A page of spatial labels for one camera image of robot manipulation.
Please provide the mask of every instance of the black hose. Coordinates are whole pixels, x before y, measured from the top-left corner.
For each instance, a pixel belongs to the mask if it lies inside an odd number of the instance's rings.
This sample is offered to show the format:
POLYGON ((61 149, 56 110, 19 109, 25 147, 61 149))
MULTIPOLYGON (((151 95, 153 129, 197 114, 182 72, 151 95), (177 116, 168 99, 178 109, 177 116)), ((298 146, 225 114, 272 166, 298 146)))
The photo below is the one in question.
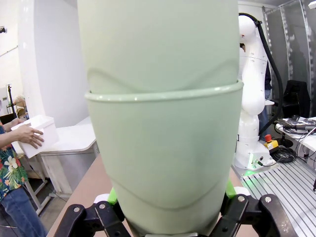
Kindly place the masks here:
POLYGON ((267 54, 267 57, 268 57, 268 60, 270 62, 270 65, 276 75, 276 80, 277 80, 277 83, 278 83, 278 93, 279 93, 279 102, 278 102, 278 106, 277 106, 277 110, 276 110, 276 113, 275 115, 267 122, 266 125, 264 125, 263 128, 260 129, 259 131, 259 135, 261 135, 265 130, 267 130, 267 128, 274 122, 277 120, 278 116, 281 114, 281 111, 282 111, 282 105, 283 105, 283 85, 282 85, 282 79, 281 79, 281 76, 280 76, 280 73, 278 72, 277 70, 277 66, 276 66, 276 63, 275 61, 273 60, 273 57, 270 53, 270 49, 269 49, 269 46, 268 46, 268 43, 266 41, 266 38, 265 38, 265 35, 263 33, 263 30, 262 30, 262 22, 261 21, 258 21, 254 16, 250 15, 250 14, 247 14, 247 13, 239 13, 239 16, 247 16, 249 17, 251 20, 253 20, 254 24, 257 26, 258 28, 258 31, 259 31, 259 35, 260 35, 260 39, 262 41, 262 44, 263 44, 263 48, 265 49, 265 52, 267 54))

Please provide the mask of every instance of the finger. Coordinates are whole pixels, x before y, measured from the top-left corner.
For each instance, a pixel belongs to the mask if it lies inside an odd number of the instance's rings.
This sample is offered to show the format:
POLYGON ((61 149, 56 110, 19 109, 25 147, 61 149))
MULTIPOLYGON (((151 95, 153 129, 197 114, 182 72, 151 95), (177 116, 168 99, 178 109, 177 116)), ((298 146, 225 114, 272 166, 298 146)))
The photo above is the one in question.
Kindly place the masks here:
POLYGON ((37 140, 40 140, 41 142, 44 142, 44 139, 42 139, 40 136, 37 136, 36 134, 34 134, 33 137, 37 140))
POLYGON ((33 129, 32 130, 33 133, 37 133, 37 134, 40 134, 40 135, 43 135, 44 133, 39 131, 39 130, 36 130, 36 129, 33 129))
POLYGON ((33 138, 33 142, 36 143, 36 144, 38 144, 40 147, 42 146, 42 144, 39 142, 39 140, 37 140, 37 139, 35 139, 35 138, 33 138))
POLYGON ((29 143, 30 145, 32 145, 35 149, 37 149, 38 147, 35 145, 35 143, 34 142, 30 142, 29 143))

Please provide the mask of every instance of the white box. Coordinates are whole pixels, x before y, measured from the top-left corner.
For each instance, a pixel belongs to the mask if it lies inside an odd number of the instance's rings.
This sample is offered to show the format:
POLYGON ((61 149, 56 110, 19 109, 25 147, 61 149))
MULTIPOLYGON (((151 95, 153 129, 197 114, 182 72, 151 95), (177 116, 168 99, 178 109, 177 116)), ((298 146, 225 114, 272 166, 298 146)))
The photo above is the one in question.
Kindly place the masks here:
POLYGON ((42 131, 44 134, 39 135, 44 139, 44 142, 42 143, 42 146, 38 146, 38 149, 35 149, 32 145, 23 143, 23 142, 18 142, 19 146, 23 150, 24 154, 28 157, 31 158, 38 153, 44 151, 45 149, 49 148, 56 142, 58 142, 59 137, 57 134, 56 126, 54 123, 54 118, 52 117, 47 117, 43 115, 37 115, 29 120, 26 120, 24 123, 20 123, 14 127, 12 127, 12 131, 16 130, 19 126, 22 125, 28 125, 30 124, 30 127, 42 131))

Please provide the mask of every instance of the brown table surface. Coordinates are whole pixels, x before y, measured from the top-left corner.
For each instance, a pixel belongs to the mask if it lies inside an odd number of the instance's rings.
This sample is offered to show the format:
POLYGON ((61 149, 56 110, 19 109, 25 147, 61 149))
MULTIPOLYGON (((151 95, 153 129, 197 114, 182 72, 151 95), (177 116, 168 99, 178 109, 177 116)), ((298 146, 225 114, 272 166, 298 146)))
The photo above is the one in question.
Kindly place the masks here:
MULTIPOLYGON (((240 180, 235 175, 233 170, 230 171, 230 179, 234 186, 242 186, 240 180)), ((99 155, 91 167, 88 169, 86 174, 84 175, 83 179, 80 181, 78 186, 76 187, 75 191, 69 198, 68 202, 60 212, 59 216, 57 217, 55 223, 51 227, 48 237, 53 237, 59 223, 64 216, 66 209, 68 206, 72 204, 82 204, 85 208, 90 207, 95 198, 100 194, 108 194, 111 191, 112 184, 110 182, 110 179, 108 178, 101 156, 99 155)), ((124 222, 124 225, 129 230, 128 225, 126 224, 126 221, 124 222)), ((104 232, 97 232, 95 234, 95 237, 105 237, 106 234, 104 232)), ((237 237, 257 237, 257 233, 253 230, 251 226, 242 225, 237 237)))

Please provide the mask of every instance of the metal grooved platform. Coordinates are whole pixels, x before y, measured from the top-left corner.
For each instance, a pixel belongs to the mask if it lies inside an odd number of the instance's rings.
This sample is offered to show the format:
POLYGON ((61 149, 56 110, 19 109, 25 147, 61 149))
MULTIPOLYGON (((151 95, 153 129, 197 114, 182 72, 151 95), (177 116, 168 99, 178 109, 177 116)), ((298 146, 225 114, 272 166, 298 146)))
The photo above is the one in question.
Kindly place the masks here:
POLYGON ((296 233, 316 237, 316 172, 300 160, 279 168, 242 177, 242 184, 253 197, 274 194, 280 199, 296 233))

